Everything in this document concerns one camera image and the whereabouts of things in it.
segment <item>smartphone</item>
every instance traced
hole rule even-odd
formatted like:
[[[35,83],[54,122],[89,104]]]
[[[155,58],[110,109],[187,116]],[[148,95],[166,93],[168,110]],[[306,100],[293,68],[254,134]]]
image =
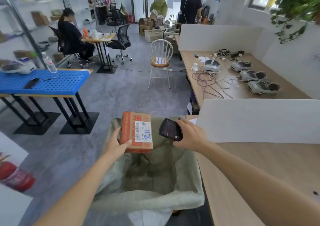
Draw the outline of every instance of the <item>smartphone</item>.
[[[31,89],[33,88],[38,82],[39,78],[31,79],[29,82],[26,83],[26,85],[23,87],[23,89]]]
[[[183,138],[182,130],[178,123],[167,118],[160,125],[159,135],[177,142]]]

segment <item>plastic water bottle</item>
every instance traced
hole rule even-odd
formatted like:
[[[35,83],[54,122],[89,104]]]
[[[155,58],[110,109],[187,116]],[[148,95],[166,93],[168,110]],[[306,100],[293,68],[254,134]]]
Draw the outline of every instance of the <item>plastic water bottle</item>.
[[[45,62],[48,70],[51,73],[57,73],[58,70],[57,70],[54,62],[48,57],[48,55],[44,51],[41,54],[42,54],[43,61]]]

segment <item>green sack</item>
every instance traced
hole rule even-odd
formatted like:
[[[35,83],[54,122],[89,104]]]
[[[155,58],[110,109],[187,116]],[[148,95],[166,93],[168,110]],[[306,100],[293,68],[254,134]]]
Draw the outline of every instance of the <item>green sack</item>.
[[[166,0],[154,0],[151,4],[150,12],[155,9],[163,18],[166,18],[168,13],[168,6],[166,4]]]
[[[94,196],[92,209],[116,212],[183,210],[204,204],[195,154],[173,146],[172,140],[158,135],[163,120],[163,117],[151,119],[154,148],[151,153],[124,154],[109,169]],[[106,140],[120,126],[121,119],[113,119]]]

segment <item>left hand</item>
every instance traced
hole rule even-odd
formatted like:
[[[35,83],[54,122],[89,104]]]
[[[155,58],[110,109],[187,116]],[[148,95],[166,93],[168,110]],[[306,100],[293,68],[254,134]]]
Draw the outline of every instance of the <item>left hand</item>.
[[[121,145],[119,144],[117,136],[120,129],[121,127],[115,129],[106,145],[105,155],[110,156],[113,162],[120,158],[124,154],[126,149],[132,144],[132,140],[129,140]]]

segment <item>standing man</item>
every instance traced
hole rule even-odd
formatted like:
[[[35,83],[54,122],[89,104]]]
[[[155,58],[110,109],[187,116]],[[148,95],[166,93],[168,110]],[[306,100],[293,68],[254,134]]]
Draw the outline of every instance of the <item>standing man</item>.
[[[181,0],[181,23],[196,23],[201,22],[202,3],[201,0]]]

